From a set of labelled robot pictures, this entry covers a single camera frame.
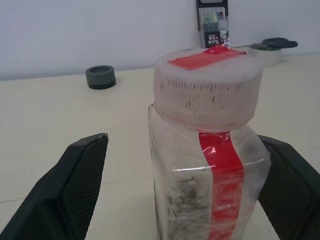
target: clear plastic container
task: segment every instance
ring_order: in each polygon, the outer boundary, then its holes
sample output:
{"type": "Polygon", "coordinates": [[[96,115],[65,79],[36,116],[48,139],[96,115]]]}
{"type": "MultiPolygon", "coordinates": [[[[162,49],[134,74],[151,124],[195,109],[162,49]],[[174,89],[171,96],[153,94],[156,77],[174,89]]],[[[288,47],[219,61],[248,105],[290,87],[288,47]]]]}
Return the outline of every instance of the clear plastic container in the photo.
{"type": "Polygon", "coordinates": [[[240,240],[271,166],[246,123],[262,67],[247,55],[192,71],[156,64],[148,124],[159,239],[240,240]]]}

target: white table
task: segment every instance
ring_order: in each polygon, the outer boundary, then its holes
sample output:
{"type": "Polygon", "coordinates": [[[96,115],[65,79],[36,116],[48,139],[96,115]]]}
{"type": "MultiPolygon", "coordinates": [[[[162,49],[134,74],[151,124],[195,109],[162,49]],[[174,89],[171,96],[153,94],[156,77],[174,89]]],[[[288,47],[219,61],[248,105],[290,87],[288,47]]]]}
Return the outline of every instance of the white table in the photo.
{"type": "MultiPolygon", "coordinates": [[[[320,55],[266,69],[252,128],[290,143],[320,172],[320,55]]],[[[67,146],[107,132],[102,187],[87,240],[156,239],[147,109],[153,69],[119,71],[116,86],[84,75],[0,81],[0,231],[67,146]]],[[[258,204],[244,240],[278,240],[258,204]]]]}

